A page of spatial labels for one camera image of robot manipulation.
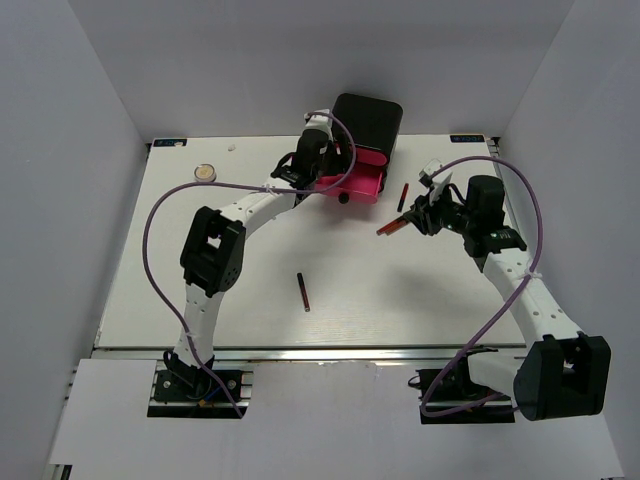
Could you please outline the round gold powder compact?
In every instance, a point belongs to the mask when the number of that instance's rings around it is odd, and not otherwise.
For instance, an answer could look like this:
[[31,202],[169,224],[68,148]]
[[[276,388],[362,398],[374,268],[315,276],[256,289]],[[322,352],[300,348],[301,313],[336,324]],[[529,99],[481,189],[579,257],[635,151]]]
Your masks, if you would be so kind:
[[210,183],[217,179],[217,171],[213,165],[202,163],[196,166],[193,176],[197,182]]

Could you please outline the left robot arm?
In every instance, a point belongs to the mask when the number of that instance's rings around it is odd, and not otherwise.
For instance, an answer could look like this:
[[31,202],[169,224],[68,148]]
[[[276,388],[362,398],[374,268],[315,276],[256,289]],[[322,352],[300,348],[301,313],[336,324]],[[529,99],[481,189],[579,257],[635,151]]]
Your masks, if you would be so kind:
[[267,222],[324,193],[319,180],[336,174],[344,183],[355,167],[356,145],[348,130],[336,135],[327,126],[307,126],[296,150],[283,157],[261,186],[245,186],[246,196],[221,209],[195,213],[180,255],[186,286],[182,326],[172,352],[164,354],[177,387],[199,399],[211,387],[213,336],[225,293],[241,274],[245,243]]

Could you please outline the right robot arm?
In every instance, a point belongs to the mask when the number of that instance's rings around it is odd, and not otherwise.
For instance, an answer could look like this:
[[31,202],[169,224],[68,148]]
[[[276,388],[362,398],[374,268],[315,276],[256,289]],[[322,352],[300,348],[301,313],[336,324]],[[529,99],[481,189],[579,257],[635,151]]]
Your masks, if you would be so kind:
[[453,390],[463,398],[489,390],[486,399],[471,401],[470,408],[506,396],[530,421],[599,414],[611,349],[603,337],[590,336],[573,322],[534,274],[526,243],[504,222],[503,182],[473,176],[462,201],[455,200],[459,190],[448,180],[425,177],[422,182],[428,192],[416,198],[404,219],[424,235],[447,229],[463,238],[465,251],[504,301],[490,321],[511,313],[527,348],[521,360],[479,348],[476,344],[488,330],[481,328],[431,381],[422,401],[428,403],[452,377]]

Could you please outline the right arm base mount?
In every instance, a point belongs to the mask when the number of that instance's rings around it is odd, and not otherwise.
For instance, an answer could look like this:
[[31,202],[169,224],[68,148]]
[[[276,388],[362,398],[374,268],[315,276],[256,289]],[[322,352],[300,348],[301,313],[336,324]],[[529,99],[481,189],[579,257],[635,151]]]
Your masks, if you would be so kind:
[[[418,391],[419,400],[422,400],[422,396],[426,393],[427,388],[438,373],[438,369],[416,370],[407,381],[407,386]],[[439,412],[480,400],[491,394],[493,394],[493,391],[490,389],[472,384],[468,376],[449,373],[430,397],[427,403],[427,410],[429,412]],[[431,418],[425,416],[422,412],[419,412],[419,414],[422,425],[488,425],[512,424],[515,422],[515,411],[512,409],[511,400],[506,396],[482,406],[442,417]]]

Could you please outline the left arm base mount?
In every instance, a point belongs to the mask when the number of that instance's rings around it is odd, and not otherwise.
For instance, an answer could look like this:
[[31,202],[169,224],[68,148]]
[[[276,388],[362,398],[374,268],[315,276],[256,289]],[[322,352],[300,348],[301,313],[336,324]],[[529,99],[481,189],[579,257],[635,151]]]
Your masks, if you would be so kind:
[[[253,374],[242,370],[215,370],[229,391],[238,410],[244,415],[251,398]],[[231,419],[240,416],[220,384],[204,374],[204,381],[189,386],[166,368],[158,367],[154,374],[147,407],[148,418],[169,419]]]

